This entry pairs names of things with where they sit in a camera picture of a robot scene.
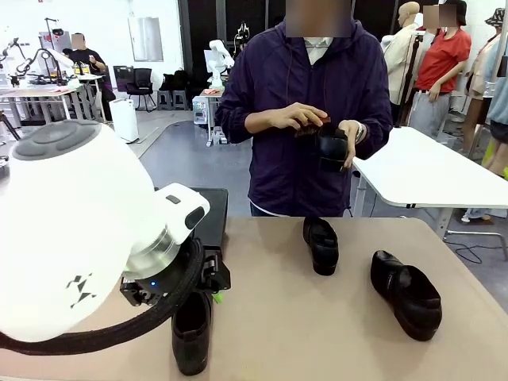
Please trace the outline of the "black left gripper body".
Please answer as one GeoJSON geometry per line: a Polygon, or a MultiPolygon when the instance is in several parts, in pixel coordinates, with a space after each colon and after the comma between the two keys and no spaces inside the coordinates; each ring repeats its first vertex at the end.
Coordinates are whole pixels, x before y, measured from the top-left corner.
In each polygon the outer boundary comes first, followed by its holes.
{"type": "Polygon", "coordinates": [[[130,279],[125,274],[120,281],[120,293],[132,306],[153,306],[175,289],[175,281],[159,273],[146,279],[130,279]]]}

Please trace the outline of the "person's right hand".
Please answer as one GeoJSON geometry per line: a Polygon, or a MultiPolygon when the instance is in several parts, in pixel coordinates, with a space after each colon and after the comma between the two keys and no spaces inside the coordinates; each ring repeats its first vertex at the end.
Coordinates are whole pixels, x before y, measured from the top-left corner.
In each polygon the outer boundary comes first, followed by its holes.
{"type": "Polygon", "coordinates": [[[298,102],[282,109],[270,110],[267,117],[271,127],[278,129],[292,127],[295,130],[309,125],[321,127],[328,120],[329,116],[325,111],[298,102]]]}

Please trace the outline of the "person's left hand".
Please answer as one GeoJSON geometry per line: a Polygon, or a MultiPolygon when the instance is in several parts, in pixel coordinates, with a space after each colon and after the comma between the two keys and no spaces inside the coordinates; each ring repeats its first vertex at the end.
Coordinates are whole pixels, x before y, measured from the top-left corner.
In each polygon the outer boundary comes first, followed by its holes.
{"type": "Polygon", "coordinates": [[[339,123],[338,129],[342,130],[347,137],[348,153],[344,160],[344,168],[349,169],[356,155],[356,138],[364,135],[364,126],[355,120],[343,120],[339,123]]]}

